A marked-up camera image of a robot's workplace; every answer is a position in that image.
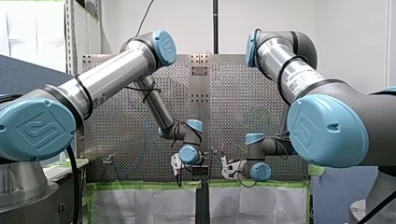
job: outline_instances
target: dark blue surface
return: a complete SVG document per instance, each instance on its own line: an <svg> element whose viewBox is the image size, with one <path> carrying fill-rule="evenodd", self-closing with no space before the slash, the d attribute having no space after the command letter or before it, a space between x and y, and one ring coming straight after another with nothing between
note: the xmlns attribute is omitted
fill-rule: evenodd
<svg viewBox="0 0 396 224"><path fill-rule="evenodd" d="M45 84L58 86L72 76L0 55L0 94L26 93Z"/></svg>
<svg viewBox="0 0 396 224"><path fill-rule="evenodd" d="M374 184L376 167L326 168L321 177L313 176L315 224L344 224L349 206L365 199Z"/></svg>

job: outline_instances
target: perforated metal panel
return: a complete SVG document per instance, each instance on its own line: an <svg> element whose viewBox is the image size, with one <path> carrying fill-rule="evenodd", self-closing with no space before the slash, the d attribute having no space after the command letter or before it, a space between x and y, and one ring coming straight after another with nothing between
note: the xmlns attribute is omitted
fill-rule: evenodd
<svg viewBox="0 0 396 224"><path fill-rule="evenodd" d="M87 55L85 70L109 59L108 55ZM208 146L219 151L227 143L228 159L244 155L246 133L274 135L278 130L282 103L273 83L257 69L247 68L242 55L209 56L210 92ZM161 96L178 120L189 118L190 55L179 55L177 62L154 74ZM137 91L121 91L96 109L85 126L86 155L92 159L87 178L90 182L123 180L174 181L171 156L181 147L158 137L158 125ZM298 156L269 157L273 179L302 180L307 165ZM219 158L212 158L211 178L222 178ZM185 179L190 176L183 172Z"/></svg>
<svg viewBox="0 0 396 224"><path fill-rule="evenodd" d="M86 56L86 67L95 67L109 57ZM189 113L189 74L189 64L179 60L153 75L168 110L178 120L186 120ZM142 103L140 92L119 92L93 112L87 128L93 145L88 147L94 147L95 154L88 166L90 182L175 180L170 160L181 144L170 148L172 141L158 137L158 125Z"/></svg>
<svg viewBox="0 0 396 224"><path fill-rule="evenodd" d="M258 69L248 68L243 55L211 55L209 146L228 159L241 160L245 135L274 136L279 129L282 101L275 84ZM267 157L272 179L304 180L307 164L301 157ZM212 161L212 178L222 178L219 158Z"/></svg>

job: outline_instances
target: white cloth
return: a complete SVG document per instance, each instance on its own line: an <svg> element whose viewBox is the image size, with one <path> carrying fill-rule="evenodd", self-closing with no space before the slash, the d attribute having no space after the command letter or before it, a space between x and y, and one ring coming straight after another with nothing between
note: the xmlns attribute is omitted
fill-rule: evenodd
<svg viewBox="0 0 396 224"><path fill-rule="evenodd" d="M195 189L96 191L94 224L194 224Z"/></svg>
<svg viewBox="0 0 396 224"><path fill-rule="evenodd" d="M306 223L306 189L210 189L211 224Z"/></svg>

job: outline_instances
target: metal pole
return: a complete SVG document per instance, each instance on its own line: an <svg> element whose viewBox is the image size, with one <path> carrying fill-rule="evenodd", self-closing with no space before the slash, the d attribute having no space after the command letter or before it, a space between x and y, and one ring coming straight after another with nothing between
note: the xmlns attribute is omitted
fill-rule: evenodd
<svg viewBox="0 0 396 224"><path fill-rule="evenodd" d="M219 0L213 0L213 53L219 54Z"/></svg>

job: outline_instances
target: light blue joint cap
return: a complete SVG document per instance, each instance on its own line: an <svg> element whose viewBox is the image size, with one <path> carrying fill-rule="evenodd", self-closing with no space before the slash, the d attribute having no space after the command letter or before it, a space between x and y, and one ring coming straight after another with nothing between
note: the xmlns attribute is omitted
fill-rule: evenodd
<svg viewBox="0 0 396 224"><path fill-rule="evenodd" d="M271 167L264 162L257 162L250 169L250 178L257 182L269 180L271 178Z"/></svg>
<svg viewBox="0 0 396 224"><path fill-rule="evenodd" d="M15 101L0 110L0 156L12 161L43 161L64 151L76 122L62 104L41 98Z"/></svg>
<svg viewBox="0 0 396 224"><path fill-rule="evenodd" d="M188 119L187 124L198 132L202 132L204 124L198 119Z"/></svg>
<svg viewBox="0 0 396 224"><path fill-rule="evenodd" d="M386 87L383 91L396 91L396 86Z"/></svg>
<svg viewBox="0 0 396 224"><path fill-rule="evenodd" d="M246 52L246 63L247 67L256 67L256 43L254 37L254 31L250 33L247 39L247 52Z"/></svg>
<svg viewBox="0 0 396 224"><path fill-rule="evenodd" d="M178 152L178 157L180 158L181 162L188 165L194 165L199 160L199 153L192 146L184 146Z"/></svg>
<svg viewBox="0 0 396 224"><path fill-rule="evenodd" d="M158 135L163 138L163 130L160 127L158 127Z"/></svg>
<svg viewBox="0 0 396 224"><path fill-rule="evenodd" d="M245 145L252 145L264 139L263 133L248 133L245 137Z"/></svg>
<svg viewBox="0 0 396 224"><path fill-rule="evenodd" d="M152 32L152 42L158 59L164 66L169 66L176 61L176 44L168 32L163 30Z"/></svg>
<svg viewBox="0 0 396 224"><path fill-rule="evenodd" d="M369 136L359 115L328 95L307 95L288 114L290 141L306 161L335 168L360 164L367 155Z"/></svg>

